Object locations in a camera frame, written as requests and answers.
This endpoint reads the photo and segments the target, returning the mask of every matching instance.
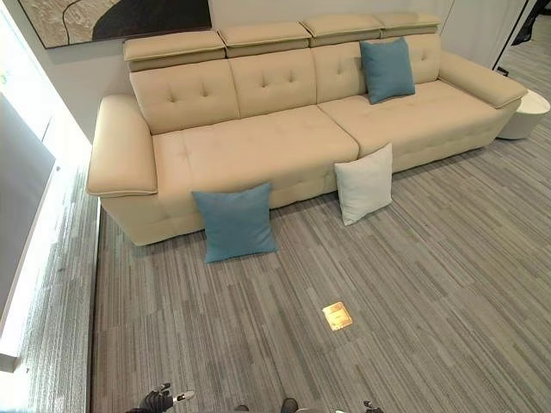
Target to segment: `sofa armrest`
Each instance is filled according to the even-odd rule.
[[[526,95],[520,83],[456,54],[442,51],[438,78],[478,97],[496,109]]]
[[[101,197],[157,193],[152,136],[133,96],[103,98],[86,187]]]

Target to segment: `blue pillow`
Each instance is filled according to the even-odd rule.
[[[410,55],[403,37],[392,43],[361,41],[360,52],[371,103],[415,94]]]
[[[233,194],[192,193],[205,223],[205,262],[277,250],[269,227],[270,187],[264,183]]]

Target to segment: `beige leather sofa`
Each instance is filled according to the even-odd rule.
[[[129,40],[135,97],[103,99],[88,191],[144,245],[203,228],[193,190],[272,182],[270,206],[281,207],[334,191],[334,163],[388,142],[394,171],[488,145],[525,88],[442,51],[437,24],[326,15]],[[371,105],[358,41],[395,35],[416,94]]]

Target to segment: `round side table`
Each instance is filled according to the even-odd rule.
[[[549,102],[534,90],[528,89],[528,93],[521,99],[520,106],[509,123],[499,133],[498,138],[522,139],[528,138],[534,126],[549,112]]]

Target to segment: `white pillow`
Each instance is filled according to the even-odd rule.
[[[345,225],[390,204],[393,147],[388,144],[357,161],[335,163],[338,198]]]

